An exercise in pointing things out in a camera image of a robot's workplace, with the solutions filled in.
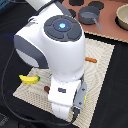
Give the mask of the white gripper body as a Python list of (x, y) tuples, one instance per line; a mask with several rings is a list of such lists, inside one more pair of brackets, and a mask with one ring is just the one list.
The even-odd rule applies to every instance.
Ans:
[(71, 108), (84, 106), (87, 84), (84, 81), (60, 82), (51, 78), (48, 100), (57, 118), (66, 120)]

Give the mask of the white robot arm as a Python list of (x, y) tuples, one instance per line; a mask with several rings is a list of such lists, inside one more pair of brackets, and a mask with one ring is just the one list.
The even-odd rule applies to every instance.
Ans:
[(14, 35), (14, 46), (24, 62), (52, 71), (48, 100), (56, 117), (66, 120), (82, 85), (85, 37), (80, 23), (56, 1)]

